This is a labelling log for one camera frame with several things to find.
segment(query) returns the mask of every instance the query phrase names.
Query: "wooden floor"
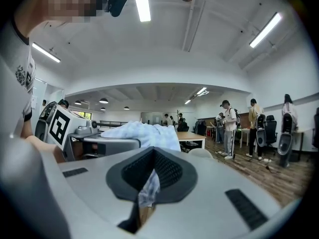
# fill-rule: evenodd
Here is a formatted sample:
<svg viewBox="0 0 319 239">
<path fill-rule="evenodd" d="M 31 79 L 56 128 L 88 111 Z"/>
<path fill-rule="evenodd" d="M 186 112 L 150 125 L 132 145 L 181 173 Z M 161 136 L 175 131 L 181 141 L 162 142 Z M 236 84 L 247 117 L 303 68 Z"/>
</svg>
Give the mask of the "wooden floor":
<svg viewBox="0 0 319 239">
<path fill-rule="evenodd" d="M 256 153 L 253 159 L 247 157 L 248 147 L 244 143 L 242 148 L 239 147 L 239 143 L 235 144 L 235 160 L 225 160 L 224 156 L 216 154 L 215 151 L 224 150 L 223 144 L 215 143 L 210 137 L 205 141 L 205 149 L 218 162 L 230 166 L 268 191 L 282 207 L 304 194 L 314 171 L 312 161 L 307 162 L 309 155 L 302 155 L 299 162 L 291 162 L 288 168 L 283 168 L 278 165 L 278 154 L 274 156 L 272 150 L 263 153 L 263 158 L 271 159 L 271 162 L 258 161 Z M 142 224 L 153 211 L 150 207 L 140 209 Z"/>
</svg>

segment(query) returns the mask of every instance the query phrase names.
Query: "white t-shirt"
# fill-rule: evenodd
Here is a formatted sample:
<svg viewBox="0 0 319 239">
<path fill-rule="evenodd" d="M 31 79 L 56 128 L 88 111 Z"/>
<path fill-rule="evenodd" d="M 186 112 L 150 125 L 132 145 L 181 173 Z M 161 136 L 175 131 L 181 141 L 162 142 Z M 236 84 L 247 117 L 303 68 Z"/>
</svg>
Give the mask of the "white t-shirt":
<svg viewBox="0 0 319 239">
<path fill-rule="evenodd" d="M 232 120 L 236 118 L 236 113 L 233 108 L 230 108 L 225 112 L 225 118 L 227 120 Z M 226 122 L 225 123 L 225 130 L 226 131 L 234 131 L 236 130 L 236 122 Z"/>
<path fill-rule="evenodd" d="M 164 122 L 164 121 L 167 121 L 167 125 L 173 125 L 173 122 L 171 121 L 171 118 L 170 118 L 170 117 L 167 117 L 167 118 L 164 117 L 163 122 Z"/>
<path fill-rule="evenodd" d="M 223 120 L 223 118 L 220 115 L 216 116 L 217 127 L 223 126 L 222 120 Z"/>
<path fill-rule="evenodd" d="M 29 96 L 14 131 L 15 134 L 20 135 L 23 123 L 30 120 L 32 116 L 31 98 L 35 78 L 35 64 L 31 56 L 29 39 L 22 36 L 13 19 L 3 26 L 0 32 L 0 44 L 0 55 Z"/>
</svg>

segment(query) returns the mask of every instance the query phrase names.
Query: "cap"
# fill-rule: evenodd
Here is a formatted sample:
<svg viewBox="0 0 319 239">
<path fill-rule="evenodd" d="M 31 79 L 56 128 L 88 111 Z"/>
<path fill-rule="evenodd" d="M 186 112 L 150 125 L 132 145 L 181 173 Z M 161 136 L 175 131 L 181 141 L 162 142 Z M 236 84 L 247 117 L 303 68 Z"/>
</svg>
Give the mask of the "cap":
<svg viewBox="0 0 319 239">
<path fill-rule="evenodd" d="M 230 103 L 228 102 L 228 100 L 224 100 L 219 107 L 222 107 L 224 104 L 230 105 Z"/>
</svg>

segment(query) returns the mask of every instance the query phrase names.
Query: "pants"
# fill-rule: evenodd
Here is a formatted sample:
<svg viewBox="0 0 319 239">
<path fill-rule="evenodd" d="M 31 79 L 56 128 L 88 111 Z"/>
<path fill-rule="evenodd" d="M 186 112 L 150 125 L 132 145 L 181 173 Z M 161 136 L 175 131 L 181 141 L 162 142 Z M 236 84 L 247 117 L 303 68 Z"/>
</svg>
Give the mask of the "pants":
<svg viewBox="0 0 319 239">
<path fill-rule="evenodd" d="M 249 133 L 249 155 L 253 155 L 254 153 L 254 142 L 256 140 L 256 133 L 257 133 L 257 129 L 250 129 L 250 133 Z M 263 153 L 263 148 L 259 147 L 259 145 L 257 145 L 257 152 L 258 152 L 258 156 L 261 157 L 262 153 Z"/>
<path fill-rule="evenodd" d="M 225 134 L 224 134 L 224 149 L 225 149 L 225 153 L 228 156 L 232 156 L 234 154 L 235 132 L 236 130 L 225 131 Z"/>
<path fill-rule="evenodd" d="M 217 141 L 224 142 L 224 127 L 220 126 L 216 129 Z"/>
</svg>

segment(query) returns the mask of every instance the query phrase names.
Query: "black chair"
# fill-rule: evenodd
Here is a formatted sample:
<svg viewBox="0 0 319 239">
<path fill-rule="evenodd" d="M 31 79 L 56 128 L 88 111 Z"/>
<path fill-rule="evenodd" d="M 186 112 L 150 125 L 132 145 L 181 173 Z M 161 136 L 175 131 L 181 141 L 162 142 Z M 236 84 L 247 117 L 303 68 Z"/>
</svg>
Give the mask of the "black chair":
<svg viewBox="0 0 319 239">
<path fill-rule="evenodd" d="M 277 121 L 275 121 L 275 118 L 273 115 L 269 115 L 266 117 L 265 122 L 265 132 L 266 132 L 266 147 L 271 147 L 274 151 L 274 148 L 272 146 L 272 143 L 275 143 L 277 141 L 277 135 L 276 133 L 276 127 L 277 127 Z"/>
</svg>

